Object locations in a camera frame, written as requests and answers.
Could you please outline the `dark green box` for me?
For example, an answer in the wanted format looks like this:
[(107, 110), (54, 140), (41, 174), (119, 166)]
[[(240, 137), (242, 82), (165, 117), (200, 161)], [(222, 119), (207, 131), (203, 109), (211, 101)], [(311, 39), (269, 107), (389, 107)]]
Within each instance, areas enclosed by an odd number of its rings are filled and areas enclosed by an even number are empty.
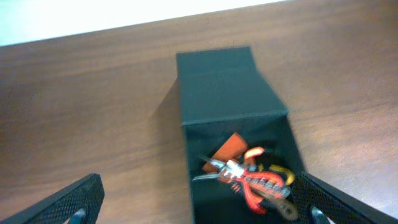
[(288, 120), (288, 109), (258, 71), (251, 49), (183, 52), (176, 55), (181, 124), (187, 152), (195, 223), (283, 223), (275, 210), (250, 211), (244, 198), (217, 180), (195, 181), (201, 156), (211, 157), (233, 134), (266, 152), (264, 167), (277, 164), (298, 173), (302, 158)]

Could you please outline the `yellow black screwdriver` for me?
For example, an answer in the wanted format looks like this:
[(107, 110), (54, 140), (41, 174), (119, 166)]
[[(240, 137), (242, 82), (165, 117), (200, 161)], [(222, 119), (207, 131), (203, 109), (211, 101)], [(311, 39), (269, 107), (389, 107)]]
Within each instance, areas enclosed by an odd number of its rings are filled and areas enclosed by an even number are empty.
[(276, 164), (269, 166), (267, 169), (264, 168), (263, 164), (259, 164), (257, 169), (258, 171), (269, 171), (281, 176), (286, 185), (291, 185), (295, 180), (295, 174), (291, 170)]

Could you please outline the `small red cutting pliers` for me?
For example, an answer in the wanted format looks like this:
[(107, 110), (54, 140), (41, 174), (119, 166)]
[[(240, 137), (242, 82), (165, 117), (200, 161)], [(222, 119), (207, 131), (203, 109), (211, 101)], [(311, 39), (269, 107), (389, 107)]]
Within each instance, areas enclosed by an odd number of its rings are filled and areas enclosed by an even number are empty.
[(208, 163), (216, 168), (215, 178), (231, 185), (254, 213), (264, 215), (268, 207), (281, 207), (290, 194), (289, 184), (275, 172), (251, 172), (248, 166), (233, 160), (222, 162), (210, 159)]

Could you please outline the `orange socket bit rail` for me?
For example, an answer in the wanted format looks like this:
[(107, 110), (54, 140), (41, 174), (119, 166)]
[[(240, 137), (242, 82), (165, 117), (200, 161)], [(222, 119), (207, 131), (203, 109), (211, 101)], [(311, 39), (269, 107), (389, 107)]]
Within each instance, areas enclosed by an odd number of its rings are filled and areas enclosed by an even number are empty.
[(245, 181), (249, 184), (250, 189), (264, 197), (264, 198), (276, 198), (277, 200), (282, 200), (287, 198), (291, 193), (291, 188), (289, 186), (280, 186), (277, 183), (265, 179), (265, 178), (253, 178), (246, 177)]

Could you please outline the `orange scraper wooden handle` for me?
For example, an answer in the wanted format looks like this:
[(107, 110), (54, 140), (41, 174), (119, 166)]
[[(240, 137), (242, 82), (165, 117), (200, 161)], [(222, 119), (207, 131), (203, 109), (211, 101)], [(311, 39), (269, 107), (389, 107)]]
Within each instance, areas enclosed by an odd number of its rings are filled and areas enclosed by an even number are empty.
[[(211, 157), (211, 159), (217, 159), (223, 162), (226, 162), (230, 159), (234, 159), (237, 162), (243, 162), (243, 155), (246, 151), (249, 149), (252, 149), (248, 146), (247, 142), (238, 134), (234, 133), (232, 136), (215, 152), (215, 154)], [(256, 172), (258, 171), (257, 165), (259, 165), (256, 162), (256, 158), (250, 159), (250, 162), (253, 162), (256, 165), (256, 170), (251, 171), (251, 172)], [(210, 166), (205, 162), (205, 165), (202, 167), (202, 170), (205, 172), (212, 172), (215, 171), (216, 169)], [(296, 206), (289, 202), (287, 198), (285, 199), (285, 202), (282, 204), (281, 207), (275, 208), (275, 207), (268, 207), (268, 209), (273, 208), (277, 210), (279, 215), (287, 220), (287, 221), (296, 221), (299, 217), (298, 211)]]

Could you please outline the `orange needle nose pliers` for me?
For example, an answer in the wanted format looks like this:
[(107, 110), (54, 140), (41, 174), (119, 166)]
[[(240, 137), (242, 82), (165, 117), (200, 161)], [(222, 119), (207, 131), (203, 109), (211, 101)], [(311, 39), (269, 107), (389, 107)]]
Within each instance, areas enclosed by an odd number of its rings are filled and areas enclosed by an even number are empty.
[(237, 162), (234, 159), (230, 159), (227, 162), (223, 162), (217, 159), (211, 159), (200, 155), (200, 159), (204, 160), (207, 164), (215, 168), (215, 171), (207, 172), (206, 174), (198, 175), (194, 177), (193, 181), (199, 180), (210, 180), (217, 179), (227, 184), (237, 184), (239, 180), (243, 182), (251, 183), (252, 180), (256, 180), (255, 177), (249, 177), (250, 171), (256, 170), (256, 165), (250, 162), (257, 156), (263, 154), (265, 149), (263, 147), (254, 147), (246, 151), (243, 155), (243, 162)]

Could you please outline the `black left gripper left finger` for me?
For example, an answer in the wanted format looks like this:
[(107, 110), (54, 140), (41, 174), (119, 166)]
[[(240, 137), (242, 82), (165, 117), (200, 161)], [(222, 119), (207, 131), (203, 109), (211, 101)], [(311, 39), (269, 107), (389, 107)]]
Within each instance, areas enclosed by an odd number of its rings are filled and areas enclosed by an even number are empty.
[(89, 174), (1, 223), (96, 223), (104, 200), (99, 174)]

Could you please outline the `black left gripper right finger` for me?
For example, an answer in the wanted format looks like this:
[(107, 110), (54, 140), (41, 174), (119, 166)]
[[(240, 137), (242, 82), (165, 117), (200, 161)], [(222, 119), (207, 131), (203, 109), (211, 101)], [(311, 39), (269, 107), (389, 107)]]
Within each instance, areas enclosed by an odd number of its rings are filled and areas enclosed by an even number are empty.
[(296, 175), (292, 196), (301, 223), (397, 224), (396, 218), (306, 172)]

